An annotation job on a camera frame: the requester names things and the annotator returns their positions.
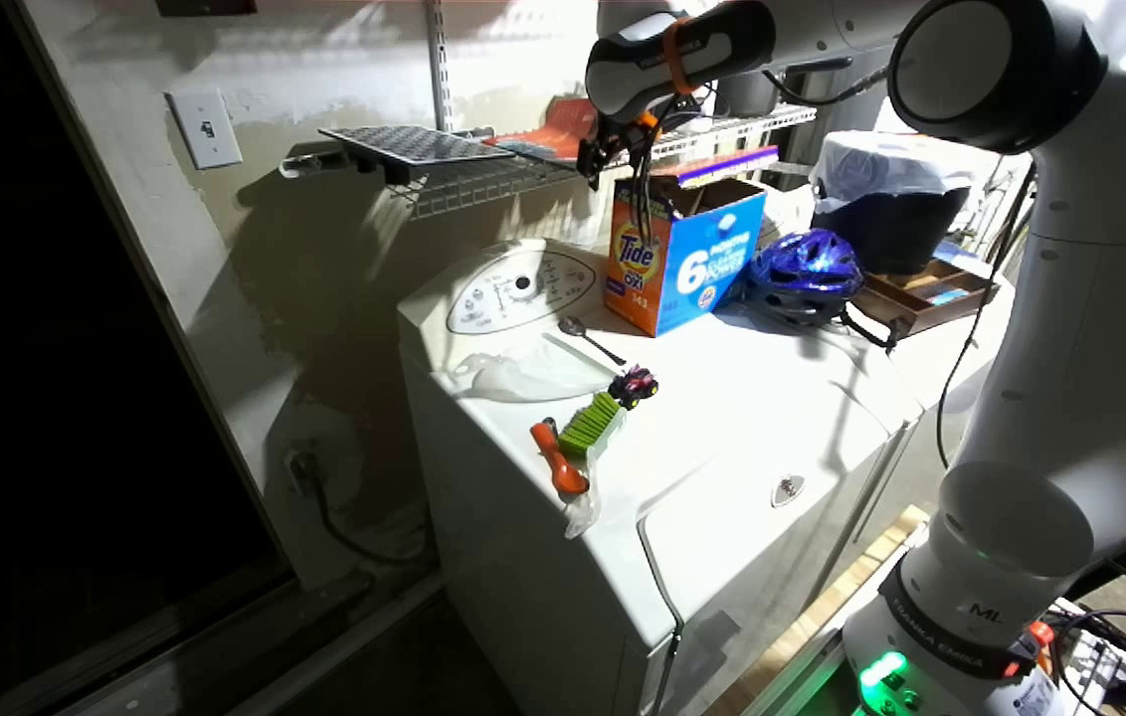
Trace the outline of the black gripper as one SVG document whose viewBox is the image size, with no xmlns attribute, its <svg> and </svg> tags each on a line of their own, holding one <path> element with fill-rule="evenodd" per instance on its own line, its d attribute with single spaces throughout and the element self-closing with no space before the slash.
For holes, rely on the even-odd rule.
<svg viewBox="0 0 1126 716">
<path fill-rule="evenodd" d="M 624 157 L 634 170 L 648 165 L 648 122 L 645 121 L 622 122 L 622 121 L 595 117 L 586 139 L 575 143 L 575 174 L 588 186 L 595 186 L 602 170 L 615 157 Z"/>
</svg>

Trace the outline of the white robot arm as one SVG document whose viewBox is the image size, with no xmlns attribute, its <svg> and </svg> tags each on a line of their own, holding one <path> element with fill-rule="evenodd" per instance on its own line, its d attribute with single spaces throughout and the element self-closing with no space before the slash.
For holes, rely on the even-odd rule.
<svg viewBox="0 0 1126 716">
<path fill-rule="evenodd" d="M 1126 540 L 1126 0 L 720 0 L 588 49 L 606 135 L 730 70 L 887 49 L 917 135 L 1035 161 L 1001 345 L 928 540 L 848 627 L 863 716 L 1053 703 L 1035 615 Z"/>
</svg>

